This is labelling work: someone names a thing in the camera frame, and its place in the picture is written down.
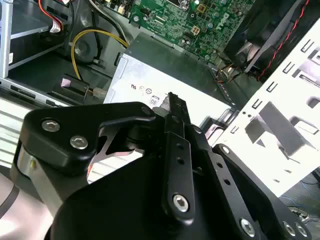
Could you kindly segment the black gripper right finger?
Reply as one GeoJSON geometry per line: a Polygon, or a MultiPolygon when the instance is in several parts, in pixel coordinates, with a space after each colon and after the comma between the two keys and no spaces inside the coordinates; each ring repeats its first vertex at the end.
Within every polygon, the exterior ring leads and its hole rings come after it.
{"type": "Polygon", "coordinates": [[[188,240],[310,240],[294,214],[226,145],[209,146],[174,99],[174,217],[188,240]]]}

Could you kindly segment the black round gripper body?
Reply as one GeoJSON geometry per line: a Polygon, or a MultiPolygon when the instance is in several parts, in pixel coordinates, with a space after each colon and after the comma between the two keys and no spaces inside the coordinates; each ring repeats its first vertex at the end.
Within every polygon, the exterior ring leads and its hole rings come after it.
{"type": "Polygon", "coordinates": [[[73,193],[54,212],[48,240],[248,240],[248,208],[221,155],[194,125],[163,134],[161,155],[147,155],[91,183],[36,160],[43,202],[54,179],[73,193]]]}

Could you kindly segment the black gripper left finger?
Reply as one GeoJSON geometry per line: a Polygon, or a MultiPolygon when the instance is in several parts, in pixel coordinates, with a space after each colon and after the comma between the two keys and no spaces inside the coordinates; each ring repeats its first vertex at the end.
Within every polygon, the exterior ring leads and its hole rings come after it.
{"type": "Polygon", "coordinates": [[[124,169],[83,185],[74,204],[103,216],[154,208],[176,220],[175,97],[169,93],[161,105],[165,116],[141,102],[31,111],[22,124],[18,158],[28,155],[72,180],[94,163],[141,150],[143,156],[124,169]]]}

